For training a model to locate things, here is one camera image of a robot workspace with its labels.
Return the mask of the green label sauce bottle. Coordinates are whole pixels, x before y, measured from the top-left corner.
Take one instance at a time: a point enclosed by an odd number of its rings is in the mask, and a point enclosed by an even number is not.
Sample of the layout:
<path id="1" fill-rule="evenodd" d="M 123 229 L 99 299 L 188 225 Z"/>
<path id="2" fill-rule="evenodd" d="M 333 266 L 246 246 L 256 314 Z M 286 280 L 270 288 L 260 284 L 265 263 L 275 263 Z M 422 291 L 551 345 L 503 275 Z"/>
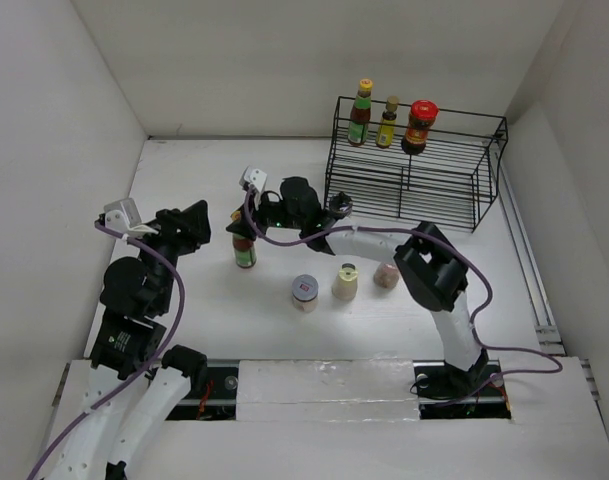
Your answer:
<path id="1" fill-rule="evenodd" d="M 254 242 L 238 233 L 232 234 L 232 246 L 235 263 L 243 269 L 252 268 L 256 264 Z"/>

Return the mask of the black cap spice shaker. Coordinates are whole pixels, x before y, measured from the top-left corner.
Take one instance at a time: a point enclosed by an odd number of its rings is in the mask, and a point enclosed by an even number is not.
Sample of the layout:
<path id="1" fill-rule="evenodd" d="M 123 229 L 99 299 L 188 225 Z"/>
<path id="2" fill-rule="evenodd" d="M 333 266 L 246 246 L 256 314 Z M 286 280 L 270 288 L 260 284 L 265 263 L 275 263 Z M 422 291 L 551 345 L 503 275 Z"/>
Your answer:
<path id="1" fill-rule="evenodd" d="M 352 210 L 352 198 L 342 191 L 333 195 L 328 202 L 329 214 L 335 219 L 343 219 L 350 216 Z"/>

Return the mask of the yellow cap chili sauce bottle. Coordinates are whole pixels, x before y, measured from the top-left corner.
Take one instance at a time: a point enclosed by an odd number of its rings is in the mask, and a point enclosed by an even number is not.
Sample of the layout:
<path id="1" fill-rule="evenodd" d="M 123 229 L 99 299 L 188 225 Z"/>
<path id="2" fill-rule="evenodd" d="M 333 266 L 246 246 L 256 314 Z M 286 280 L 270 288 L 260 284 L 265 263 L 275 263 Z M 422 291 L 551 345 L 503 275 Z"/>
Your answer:
<path id="1" fill-rule="evenodd" d="M 368 78 L 361 79 L 359 82 L 347 130 L 347 140 L 353 146 L 361 146 L 367 139 L 373 86 L 373 81 Z"/>

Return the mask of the small yellow oil bottle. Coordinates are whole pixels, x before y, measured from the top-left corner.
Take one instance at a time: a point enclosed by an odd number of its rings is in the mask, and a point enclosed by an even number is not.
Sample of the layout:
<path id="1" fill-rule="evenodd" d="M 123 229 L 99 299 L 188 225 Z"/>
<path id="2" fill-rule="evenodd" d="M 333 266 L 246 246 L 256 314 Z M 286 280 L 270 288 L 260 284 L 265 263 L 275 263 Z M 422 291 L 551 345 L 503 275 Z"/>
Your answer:
<path id="1" fill-rule="evenodd" d="M 387 98 L 375 140 L 378 148 L 389 148 L 393 142 L 398 106 L 399 99 L 397 96 Z"/>

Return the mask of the red lid chili jar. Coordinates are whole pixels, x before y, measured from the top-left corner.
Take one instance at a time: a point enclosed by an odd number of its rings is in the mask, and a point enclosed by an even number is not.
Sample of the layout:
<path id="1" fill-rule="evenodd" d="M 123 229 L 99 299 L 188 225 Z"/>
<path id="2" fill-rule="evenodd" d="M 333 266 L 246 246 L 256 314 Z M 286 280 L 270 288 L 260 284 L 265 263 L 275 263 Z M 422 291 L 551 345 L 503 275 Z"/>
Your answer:
<path id="1" fill-rule="evenodd" d="M 406 154 L 413 156 L 424 151 L 429 131 L 438 114 L 438 106 L 429 100 L 417 100 L 411 105 L 407 128 L 401 140 L 401 148 Z"/>

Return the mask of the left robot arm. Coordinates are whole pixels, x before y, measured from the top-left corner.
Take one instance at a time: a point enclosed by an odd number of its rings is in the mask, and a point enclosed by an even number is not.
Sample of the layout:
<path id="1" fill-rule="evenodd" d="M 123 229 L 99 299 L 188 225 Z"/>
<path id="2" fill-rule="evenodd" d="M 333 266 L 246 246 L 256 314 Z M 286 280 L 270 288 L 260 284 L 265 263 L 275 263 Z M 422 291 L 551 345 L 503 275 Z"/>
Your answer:
<path id="1" fill-rule="evenodd" d="M 100 328 L 78 416 L 42 454 L 59 454 L 51 479 L 130 479 L 164 421 L 186 396 L 207 387 L 207 358 L 173 345 L 179 327 L 158 323 L 172 295 L 186 300 L 180 257 L 209 243 L 208 204 L 163 209 L 142 221 L 133 199 L 105 206 L 94 226 L 138 249 L 103 276 Z"/>

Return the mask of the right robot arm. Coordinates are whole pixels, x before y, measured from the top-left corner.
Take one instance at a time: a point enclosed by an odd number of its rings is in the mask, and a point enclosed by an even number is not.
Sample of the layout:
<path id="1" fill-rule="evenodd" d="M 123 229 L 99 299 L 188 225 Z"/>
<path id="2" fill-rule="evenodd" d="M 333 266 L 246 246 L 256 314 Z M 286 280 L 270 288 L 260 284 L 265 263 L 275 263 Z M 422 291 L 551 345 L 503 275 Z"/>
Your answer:
<path id="1" fill-rule="evenodd" d="M 230 233 L 251 241 L 270 228 L 299 233 L 299 243 L 335 256 L 345 255 L 394 266 L 411 298 L 431 313 L 444 349 L 444 367 L 435 385 L 438 395 L 455 399 L 477 388 L 488 353 L 476 340 L 466 289 L 469 270 L 437 226 L 420 223 L 405 240 L 389 231 L 366 227 L 351 218 L 353 201 L 340 192 L 322 205 L 307 179 L 284 179 L 278 193 L 266 191 L 267 175 L 247 168 L 240 179 L 245 200 L 228 225 Z"/>

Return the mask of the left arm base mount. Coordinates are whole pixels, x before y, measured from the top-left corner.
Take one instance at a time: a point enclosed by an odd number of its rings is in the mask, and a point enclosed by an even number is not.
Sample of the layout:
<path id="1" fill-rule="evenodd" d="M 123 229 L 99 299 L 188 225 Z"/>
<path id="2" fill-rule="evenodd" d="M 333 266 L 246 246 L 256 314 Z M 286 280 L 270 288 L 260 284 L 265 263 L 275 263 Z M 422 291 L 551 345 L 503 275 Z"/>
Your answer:
<path id="1" fill-rule="evenodd" d="M 209 360 L 199 390 L 190 391 L 171 410 L 167 421 L 229 421 L 236 419 L 239 360 Z"/>

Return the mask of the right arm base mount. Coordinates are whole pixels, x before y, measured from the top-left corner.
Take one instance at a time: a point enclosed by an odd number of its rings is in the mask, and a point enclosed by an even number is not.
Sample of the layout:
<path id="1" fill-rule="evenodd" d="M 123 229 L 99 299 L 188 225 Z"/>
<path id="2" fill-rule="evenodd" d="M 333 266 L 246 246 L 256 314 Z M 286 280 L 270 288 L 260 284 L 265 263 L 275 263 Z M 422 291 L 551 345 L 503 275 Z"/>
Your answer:
<path id="1" fill-rule="evenodd" d="M 471 386 L 457 383 L 447 373 L 442 361 L 415 361 L 413 371 L 414 380 L 409 392 L 418 398 L 421 420 L 512 418 L 508 395 L 502 384 L 491 383 L 477 391 L 481 383 L 501 372 L 497 360 L 491 360 Z"/>

